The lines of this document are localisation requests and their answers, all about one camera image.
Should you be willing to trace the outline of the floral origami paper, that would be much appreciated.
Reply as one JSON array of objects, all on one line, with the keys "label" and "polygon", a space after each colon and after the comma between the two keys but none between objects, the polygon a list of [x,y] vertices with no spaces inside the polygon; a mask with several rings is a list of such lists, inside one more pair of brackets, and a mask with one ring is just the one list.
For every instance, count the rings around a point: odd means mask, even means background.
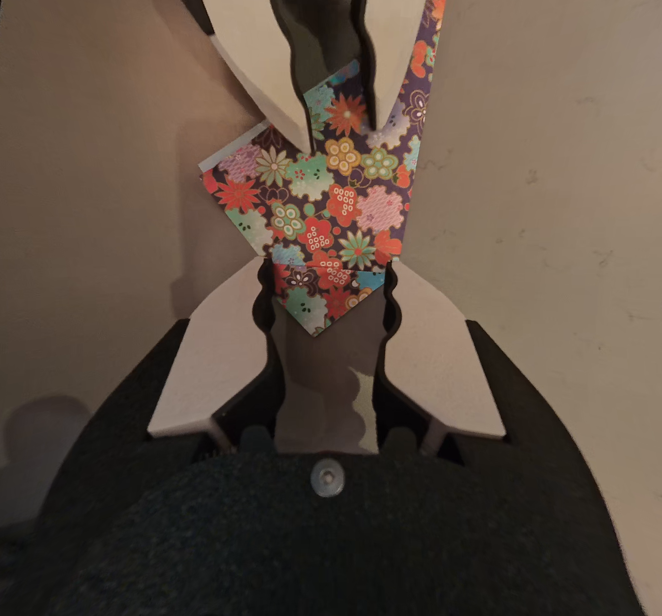
[{"label": "floral origami paper", "polygon": [[316,337],[380,288],[398,260],[446,0],[426,0],[393,108],[369,129],[357,60],[305,93],[313,149],[268,121],[203,161],[201,181],[271,259],[277,301]]}]

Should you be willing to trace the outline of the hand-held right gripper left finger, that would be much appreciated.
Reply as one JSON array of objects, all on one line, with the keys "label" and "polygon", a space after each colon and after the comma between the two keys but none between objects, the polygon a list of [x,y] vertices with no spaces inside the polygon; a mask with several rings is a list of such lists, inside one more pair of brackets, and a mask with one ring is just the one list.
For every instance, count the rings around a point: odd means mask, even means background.
[{"label": "hand-held right gripper left finger", "polygon": [[273,263],[254,258],[191,314],[147,432],[153,438],[207,434],[238,446],[245,429],[275,435],[285,376],[271,330]]}]

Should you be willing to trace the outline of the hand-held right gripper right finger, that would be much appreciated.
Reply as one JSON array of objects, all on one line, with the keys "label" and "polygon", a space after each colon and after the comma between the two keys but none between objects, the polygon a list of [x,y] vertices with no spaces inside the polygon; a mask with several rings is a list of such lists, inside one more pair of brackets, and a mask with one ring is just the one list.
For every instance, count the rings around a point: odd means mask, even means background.
[{"label": "hand-held right gripper right finger", "polygon": [[383,286],[382,339],[373,380],[380,455],[439,455],[448,435],[506,437],[466,316],[401,261]]}]

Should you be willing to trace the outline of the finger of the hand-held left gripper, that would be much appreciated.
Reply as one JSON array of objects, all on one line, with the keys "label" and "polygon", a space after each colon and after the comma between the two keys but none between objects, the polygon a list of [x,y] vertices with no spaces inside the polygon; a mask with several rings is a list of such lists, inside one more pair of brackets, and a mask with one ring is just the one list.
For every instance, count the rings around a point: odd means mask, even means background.
[{"label": "finger of the hand-held left gripper", "polygon": [[381,129],[406,74],[426,0],[354,0],[368,123]]},{"label": "finger of the hand-held left gripper", "polygon": [[291,44],[271,0],[202,0],[212,42],[271,124],[300,152],[312,152],[309,113],[295,90]]}]

